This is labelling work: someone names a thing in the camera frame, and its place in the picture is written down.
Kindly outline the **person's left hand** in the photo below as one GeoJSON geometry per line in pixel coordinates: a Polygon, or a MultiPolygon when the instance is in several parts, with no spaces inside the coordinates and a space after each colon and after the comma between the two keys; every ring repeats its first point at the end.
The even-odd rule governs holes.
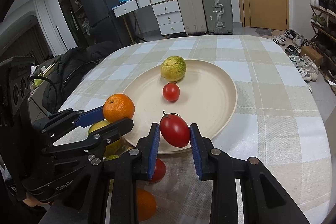
{"type": "Polygon", "coordinates": [[[41,202],[37,200],[34,196],[30,195],[29,193],[26,193],[26,198],[23,200],[23,202],[29,207],[45,206],[50,204],[49,202],[41,202]]]}

